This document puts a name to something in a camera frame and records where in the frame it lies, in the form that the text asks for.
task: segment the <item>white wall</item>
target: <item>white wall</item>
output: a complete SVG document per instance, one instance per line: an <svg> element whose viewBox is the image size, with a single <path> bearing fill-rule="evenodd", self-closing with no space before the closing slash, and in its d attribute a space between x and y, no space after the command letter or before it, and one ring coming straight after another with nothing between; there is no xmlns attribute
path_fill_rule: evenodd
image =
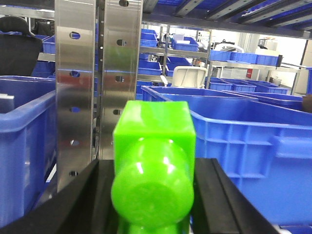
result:
<svg viewBox="0 0 312 234"><path fill-rule="evenodd" d="M303 51L306 45L305 39L274 37L277 41L277 52L283 55L283 62L299 65L302 59ZM292 87L295 73L272 72L273 78L282 80L282 84Z"/></svg>

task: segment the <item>green object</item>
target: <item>green object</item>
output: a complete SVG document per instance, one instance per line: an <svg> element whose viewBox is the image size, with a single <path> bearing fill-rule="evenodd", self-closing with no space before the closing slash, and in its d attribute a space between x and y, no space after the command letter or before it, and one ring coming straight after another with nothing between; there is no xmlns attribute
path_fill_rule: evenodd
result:
<svg viewBox="0 0 312 234"><path fill-rule="evenodd" d="M114 132L114 147L112 201L121 216L118 233L186 232L195 163L188 104L129 101Z"/></svg>

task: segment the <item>blue bin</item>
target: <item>blue bin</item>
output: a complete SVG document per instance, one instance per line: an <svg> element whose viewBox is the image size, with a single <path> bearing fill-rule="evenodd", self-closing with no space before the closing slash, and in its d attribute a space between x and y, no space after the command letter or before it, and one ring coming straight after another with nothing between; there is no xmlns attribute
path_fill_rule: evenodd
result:
<svg viewBox="0 0 312 234"><path fill-rule="evenodd" d="M267 65L267 66L276 66L278 57L269 56L269 55L258 55L257 64Z"/></svg>
<svg viewBox="0 0 312 234"><path fill-rule="evenodd" d="M0 114L0 227L29 212L55 161L55 80L0 77L15 109Z"/></svg>
<svg viewBox="0 0 312 234"><path fill-rule="evenodd" d="M234 92L236 94L246 95L259 99L260 102L281 106L294 110L302 110L302 100L300 96L285 94L257 93L257 92Z"/></svg>
<svg viewBox="0 0 312 234"><path fill-rule="evenodd" d="M149 81L140 81L140 80L138 80L136 82L136 94L142 94L142 89L141 89L142 85L152 86L153 83L149 82Z"/></svg>
<svg viewBox="0 0 312 234"><path fill-rule="evenodd" d="M254 92L256 89L255 85L244 82L241 79L222 79L228 83L231 83L233 91L245 91L245 92Z"/></svg>
<svg viewBox="0 0 312 234"><path fill-rule="evenodd" d="M233 61L241 61L256 64L257 63L258 55L250 54L250 53L238 53L238 52L231 52L230 60Z"/></svg>
<svg viewBox="0 0 312 234"><path fill-rule="evenodd" d="M273 94L287 94L287 88L281 88L275 84L260 81L260 80L246 80L248 83L256 86L255 91L261 93L273 93Z"/></svg>
<svg viewBox="0 0 312 234"><path fill-rule="evenodd" d="M187 61L186 58L179 57L168 57L167 63L178 63L180 66L192 66L190 62Z"/></svg>
<svg viewBox="0 0 312 234"><path fill-rule="evenodd" d="M161 72L162 69L159 62L148 62L148 61L138 62L139 74L160 76Z"/></svg>
<svg viewBox="0 0 312 234"><path fill-rule="evenodd" d="M232 86L233 84L228 83L223 80L212 79L209 82L209 89L213 89L213 90L219 90L219 91L232 90Z"/></svg>
<svg viewBox="0 0 312 234"><path fill-rule="evenodd" d="M143 94L136 94L136 100L142 100Z"/></svg>
<svg viewBox="0 0 312 234"><path fill-rule="evenodd" d="M147 61L148 60L148 54L139 54L138 58L140 60Z"/></svg>
<svg viewBox="0 0 312 234"><path fill-rule="evenodd" d="M140 46L156 47L157 43L158 43L158 41L157 41L155 34L141 33Z"/></svg>
<svg viewBox="0 0 312 234"><path fill-rule="evenodd" d="M312 67L307 67L306 69L309 71L307 94L312 94Z"/></svg>
<svg viewBox="0 0 312 234"><path fill-rule="evenodd" d="M210 55L209 55L209 60L226 62L227 60L230 60L230 57L231 57L231 52L211 50Z"/></svg>
<svg viewBox="0 0 312 234"><path fill-rule="evenodd" d="M47 78L55 72L55 62L38 61L31 74L32 77Z"/></svg>
<svg viewBox="0 0 312 234"><path fill-rule="evenodd" d="M198 44L191 37L184 37L184 40L189 40L190 44L177 43L174 38L171 39L171 46L175 50L186 50L186 51L198 51Z"/></svg>
<svg viewBox="0 0 312 234"><path fill-rule="evenodd" d="M244 98L247 97L239 94L232 94L227 92L221 92L209 89L197 89L197 88L178 88L178 87L162 87L142 86L143 100L144 101L165 101L167 100L164 95L186 95L186 96L205 96L205 97L227 97L227 98Z"/></svg>
<svg viewBox="0 0 312 234"><path fill-rule="evenodd" d="M145 29L145 28L142 28L142 29L141 29L141 33L150 33L150 34L154 34L155 36L157 35L156 31L153 30L153 29Z"/></svg>
<svg viewBox="0 0 312 234"><path fill-rule="evenodd" d="M166 76L173 77L174 70L178 66L191 66L190 64L179 64L179 63L167 63L166 64Z"/></svg>
<svg viewBox="0 0 312 234"><path fill-rule="evenodd" d="M157 97L154 88L142 88ZM312 114L243 98L166 98L189 103L196 156L217 158L271 223L311 224Z"/></svg>
<svg viewBox="0 0 312 234"><path fill-rule="evenodd" d="M43 40L43 51L46 54L55 54L55 36Z"/></svg>

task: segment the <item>crate rim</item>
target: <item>crate rim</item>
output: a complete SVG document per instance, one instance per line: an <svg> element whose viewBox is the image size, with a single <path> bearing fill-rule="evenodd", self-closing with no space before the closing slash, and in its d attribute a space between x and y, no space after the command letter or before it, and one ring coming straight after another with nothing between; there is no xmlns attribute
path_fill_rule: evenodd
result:
<svg viewBox="0 0 312 234"><path fill-rule="evenodd" d="M151 91L155 96L157 97L161 97L162 99L166 100L166 101L172 101L171 99L164 97L161 93L158 93L157 91L151 89L148 86L141 86L141 89L144 91ZM269 105L269 106L273 106L270 104L266 104L266 103L262 103L262 102L258 102L260 105ZM275 106L276 108L283 108L286 110L289 110L289 108L286 107L281 107L281 106ZM235 125L252 125L252 126L258 126L258 127L283 127L283 128L292 128L292 129L307 129L307 130L312 130L312 126L306 126L306 125L296 125L296 124L286 124L286 123L267 123L267 122L252 122L252 121L238 121L238 120L223 120L223 119L215 119L215 118L207 118L207 117L203 117L200 114L197 114L196 112L190 110L192 116L200 119L200 120L209 120L209 122L212 123L223 123L223 124L235 124Z"/></svg>

